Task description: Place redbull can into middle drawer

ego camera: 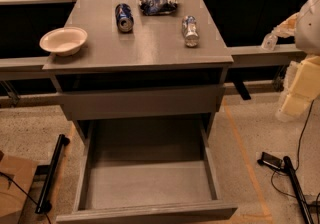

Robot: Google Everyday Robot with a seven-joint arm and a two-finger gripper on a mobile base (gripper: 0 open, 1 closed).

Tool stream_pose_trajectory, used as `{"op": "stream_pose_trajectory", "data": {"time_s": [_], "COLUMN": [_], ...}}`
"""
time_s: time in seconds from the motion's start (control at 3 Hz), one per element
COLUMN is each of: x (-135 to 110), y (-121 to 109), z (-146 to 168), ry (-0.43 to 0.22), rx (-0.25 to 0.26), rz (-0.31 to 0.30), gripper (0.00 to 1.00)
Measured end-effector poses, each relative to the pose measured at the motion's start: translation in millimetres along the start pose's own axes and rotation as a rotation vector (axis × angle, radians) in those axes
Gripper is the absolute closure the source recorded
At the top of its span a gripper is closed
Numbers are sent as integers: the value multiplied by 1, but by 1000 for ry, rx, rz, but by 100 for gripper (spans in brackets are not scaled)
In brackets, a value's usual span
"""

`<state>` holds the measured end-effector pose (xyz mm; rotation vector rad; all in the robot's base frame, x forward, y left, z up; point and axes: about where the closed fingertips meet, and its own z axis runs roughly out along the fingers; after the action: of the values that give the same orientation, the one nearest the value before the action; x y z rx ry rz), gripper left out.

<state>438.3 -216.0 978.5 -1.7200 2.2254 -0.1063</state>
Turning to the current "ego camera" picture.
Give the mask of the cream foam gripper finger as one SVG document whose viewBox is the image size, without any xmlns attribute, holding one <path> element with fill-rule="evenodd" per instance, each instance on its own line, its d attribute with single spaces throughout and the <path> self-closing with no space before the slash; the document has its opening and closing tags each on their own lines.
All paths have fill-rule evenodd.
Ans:
<svg viewBox="0 0 320 224">
<path fill-rule="evenodd" d="M 300 117 L 320 95 L 320 57 L 308 55 L 300 63 L 291 61 L 283 87 L 276 117 L 288 122 Z"/>
</svg>

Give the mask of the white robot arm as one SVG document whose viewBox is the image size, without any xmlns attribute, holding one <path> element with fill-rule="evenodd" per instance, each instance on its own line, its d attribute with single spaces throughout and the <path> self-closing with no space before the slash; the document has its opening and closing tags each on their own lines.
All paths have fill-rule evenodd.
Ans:
<svg viewBox="0 0 320 224">
<path fill-rule="evenodd" d="M 296 48 L 307 56 L 287 68 L 276 112 L 283 122 L 298 118 L 320 95 L 320 0 L 307 0 L 286 22 L 295 24 Z"/>
</svg>

